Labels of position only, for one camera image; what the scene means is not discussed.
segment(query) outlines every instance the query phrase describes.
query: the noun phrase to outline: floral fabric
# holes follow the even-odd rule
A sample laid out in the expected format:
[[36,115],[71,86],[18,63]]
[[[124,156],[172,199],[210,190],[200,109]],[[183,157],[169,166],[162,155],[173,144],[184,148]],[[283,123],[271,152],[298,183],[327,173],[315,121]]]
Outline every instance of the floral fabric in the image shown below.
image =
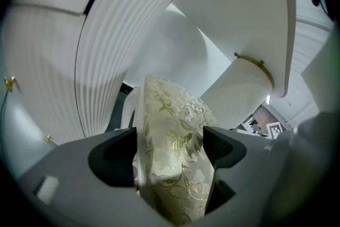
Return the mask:
[[146,76],[146,176],[155,209],[176,225],[205,214],[214,175],[202,146],[206,125],[218,122],[202,100],[167,79]]

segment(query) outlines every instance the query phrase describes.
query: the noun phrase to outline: gold ring trim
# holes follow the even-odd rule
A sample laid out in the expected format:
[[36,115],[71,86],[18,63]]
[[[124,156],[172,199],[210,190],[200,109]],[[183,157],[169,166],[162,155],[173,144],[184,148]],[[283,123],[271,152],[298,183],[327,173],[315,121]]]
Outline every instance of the gold ring trim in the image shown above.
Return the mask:
[[271,86],[274,88],[274,79],[271,76],[270,72],[265,68],[264,61],[258,62],[255,59],[253,59],[252,57],[248,57],[248,56],[245,56],[245,55],[238,55],[237,53],[235,53],[235,56],[239,59],[244,59],[248,62],[251,62],[254,65],[256,65],[259,69],[261,69],[264,72],[264,74],[266,74],[266,76],[268,77],[268,79],[271,83]]

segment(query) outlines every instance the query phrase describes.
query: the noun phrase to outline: gold bracket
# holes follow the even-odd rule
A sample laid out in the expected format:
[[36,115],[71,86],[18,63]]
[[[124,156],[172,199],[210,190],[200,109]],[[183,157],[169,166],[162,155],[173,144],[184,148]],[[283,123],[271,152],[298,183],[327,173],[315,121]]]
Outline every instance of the gold bracket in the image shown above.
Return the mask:
[[261,60],[261,61],[258,62],[255,59],[253,59],[252,57],[248,57],[248,56],[244,56],[244,55],[240,56],[236,52],[234,53],[234,56],[236,56],[239,59],[247,60],[248,62],[251,62],[254,65],[258,66],[266,74],[266,76],[268,77],[268,79],[271,83],[271,86],[274,88],[274,79],[271,76],[270,72],[265,68],[265,66],[264,66],[265,62],[264,61]]
[[45,140],[47,143],[51,143],[51,139],[52,139],[51,136],[47,136],[47,137],[44,138],[44,140]]
[[12,86],[16,82],[15,76],[11,76],[11,79],[5,78],[5,86],[9,92],[12,92]]

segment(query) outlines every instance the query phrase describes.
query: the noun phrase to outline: white wall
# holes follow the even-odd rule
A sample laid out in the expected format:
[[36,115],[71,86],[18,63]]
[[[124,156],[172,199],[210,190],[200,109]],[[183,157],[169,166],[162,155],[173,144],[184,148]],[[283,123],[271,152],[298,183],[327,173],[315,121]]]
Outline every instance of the white wall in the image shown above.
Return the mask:
[[16,78],[12,94],[58,145],[84,138],[74,67],[85,18],[24,5],[9,7],[4,18],[6,69]]
[[302,72],[320,111],[340,109],[340,35],[338,25],[316,58]]
[[170,4],[139,49],[124,82],[140,86],[145,75],[153,73],[201,96],[230,63],[206,35]]
[[[2,30],[3,22],[1,21],[0,75],[3,79],[10,77],[11,74],[5,67]],[[54,149],[56,145],[44,140],[46,134],[34,123],[16,96],[8,92],[5,100],[6,91],[5,84],[2,83],[0,85],[0,104],[3,105],[0,123],[0,158],[17,181],[25,171]]]

